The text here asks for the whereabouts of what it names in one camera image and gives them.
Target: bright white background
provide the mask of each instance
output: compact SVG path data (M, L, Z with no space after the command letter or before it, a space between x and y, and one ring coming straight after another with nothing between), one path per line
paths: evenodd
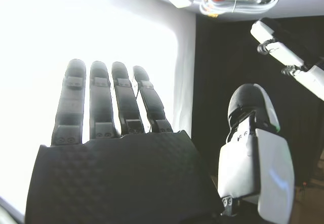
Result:
M157 0L0 0L0 196L24 213L73 58L88 74L95 60L143 66L174 130L190 135L194 39L195 16ZM84 141L88 120L86 96Z

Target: white cable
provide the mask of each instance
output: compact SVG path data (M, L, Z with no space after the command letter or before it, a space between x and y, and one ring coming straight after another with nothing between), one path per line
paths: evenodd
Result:
M260 14L273 8L279 0L202 0L199 9L204 15L223 13Z

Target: robotic hand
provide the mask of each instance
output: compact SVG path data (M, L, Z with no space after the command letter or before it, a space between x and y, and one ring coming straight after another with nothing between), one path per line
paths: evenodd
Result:
M252 25L251 34L260 42L258 52L270 54L286 67L282 73L324 100L324 60L311 54L279 23L262 18Z
M287 142L266 92L239 87L230 102L230 133L219 160L218 192L184 131L173 133L145 70L112 65L121 131L116 130L106 66L90 71L90 141L82 144L86 67L70 61L50 147L41 145L30 182L25 224L246 223L241 201L263 220L288 223L294 172ZM151 126L144 132L136 102Z

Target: dark background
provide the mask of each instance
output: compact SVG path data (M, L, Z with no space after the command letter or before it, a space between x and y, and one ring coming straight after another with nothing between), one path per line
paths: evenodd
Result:
M277 19L313 53L324 55L324 17ZM219 150L229 132L232 93L257 83L268 93L290 147L296 185L308 181L324 142L324 102L293 78L272 56L259 55L250 30L254 21L218 23L197 15L192 140L217 175Z

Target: black backdrop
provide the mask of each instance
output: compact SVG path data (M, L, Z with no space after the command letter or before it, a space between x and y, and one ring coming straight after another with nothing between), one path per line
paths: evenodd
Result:
M324 55L324 17L278 20L308 49ZM229 132L227 108L232 93L244 83L257 83L268 93L291 150L296 184L308 181L324 141L324 102L294 79L280 73L283 65L259 55L250 34L254 22L217 23L197 15L192 140L217 175L220 147Z

